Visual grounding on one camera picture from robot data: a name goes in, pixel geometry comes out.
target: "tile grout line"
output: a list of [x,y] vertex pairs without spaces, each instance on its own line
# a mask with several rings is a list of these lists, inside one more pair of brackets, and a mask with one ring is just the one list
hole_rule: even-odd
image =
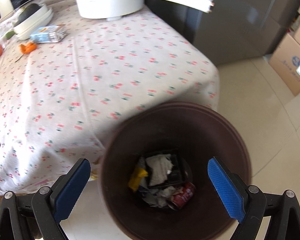
[[[269,83],[269,81],[268,81],[268,80],[266,79],[266,77],[262,74],[262,72],[257,68],[257,66],[253,63],[253,61],[252,61],[251,59],[249,59],[249,60],[250,60],[250,62],[254,65],[254,67],[259,71],[259,73],[261,74],[261,76],[263,76],[263,78],[266,80],[266,82],[268,83],[268,85],[271,87],[272,91],[274,92],[274,94],[275,94],[276,97],[278,98],[278,100],[279,100],[279,102],[280,102],[282,108],[284,109],[284,111],[285,111],[286,114],[287,114],[287,117],[288,117],[288,119],[289,119],[289,121],[290,121],[292,127],[294,128],[294,130],[295,130],[295,132],[296,132],[298,141],[299,141],[299,143],[300,143],[300,138],[299,138],[299,135],[298,135],[298,132],[297,132],[297,130],[299,129],[300,126],[299,126],[297,129],[295,128],[295,126],[293,125],[293,123],[292,123],[292,121],[291,121],[291,119],[290,119],[290,116],[289,116],[289,114],[288,114],[286,108],[284,107],[282,101],[281,101],[280,98],[278,97],[277,93],[274,91],[274,89],[273,89],[273,87],[271,86],[271,84]],[[279,154],[280,151],[281,151],[281,149],[275,154],[274,157],[276,157],[276,156]],[[269,162],[268,162],[265,166],[263,166],[263,167],[262,167],[256,174],[254,174],[252,177],[256,176],[261,170],[263,170],[263,169],[270,163],[270,161],[272,161],[272,160],[274,159],[274,157],[271,158],[271,159],[269,160]]]

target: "avocado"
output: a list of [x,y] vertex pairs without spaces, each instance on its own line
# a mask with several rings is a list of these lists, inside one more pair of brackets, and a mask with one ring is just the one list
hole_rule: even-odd
[[20,13],[18,17],[18,21],[14,24],[14,26],[19,25],[26,19],[28,19],[31,15],[33,15],[37,10],[40,9],[40,6],[36,3],[29,4],[22,13]]

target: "gray refrigerator door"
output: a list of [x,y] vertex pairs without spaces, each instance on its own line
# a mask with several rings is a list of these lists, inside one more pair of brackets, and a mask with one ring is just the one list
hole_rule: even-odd
[[211,14],[186,8],[171,20],[175,5],[157,0],[150,9],[174,27],[215,65],[272,53],[293,20],[300,0],[214,0]]

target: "floral tablecloth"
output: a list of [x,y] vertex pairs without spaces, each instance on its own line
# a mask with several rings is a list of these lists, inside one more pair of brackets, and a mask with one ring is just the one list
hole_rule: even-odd
[[111,131],[157,104],[217,108],[216,67],[148,8],[107,22],[80,17],[75,0],[43,1],[69,34],[18,62],[12,38],[0,58],[0,195],[52,185],[80,157],[95,179]]

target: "trash can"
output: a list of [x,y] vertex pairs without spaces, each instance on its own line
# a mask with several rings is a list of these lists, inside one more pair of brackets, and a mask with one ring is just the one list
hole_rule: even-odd
[[[142,154],[178,148],[189,164],[196,192],[181,210],[150,207],[128,188]],[[233,222],[207,174],[208,160],[219,156],[249,185],[251,166],[244,142],[221,115],[204,106],[164,103],[123,123],[107,147],[101,189],[111,217],[136,240],[213,239]]]

